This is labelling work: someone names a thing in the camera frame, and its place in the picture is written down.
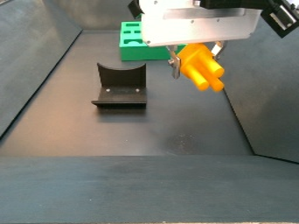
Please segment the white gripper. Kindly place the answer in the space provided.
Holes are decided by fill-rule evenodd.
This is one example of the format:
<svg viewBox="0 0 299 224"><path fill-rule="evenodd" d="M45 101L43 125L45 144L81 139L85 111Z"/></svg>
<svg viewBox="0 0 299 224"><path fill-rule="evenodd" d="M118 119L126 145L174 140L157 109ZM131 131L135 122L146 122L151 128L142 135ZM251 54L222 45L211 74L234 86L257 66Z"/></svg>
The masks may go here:
<svg viewBox="0 0 299 224"><path fill-rule="evenodd" d="M217 41L211 53L218 60L227 47L226 40L247 39L258 26L261 10L207 10L194 0L139 0L139 4L143 41L149 46L167 46L175 79L181 77L182 65L177 45Z"/></svg>

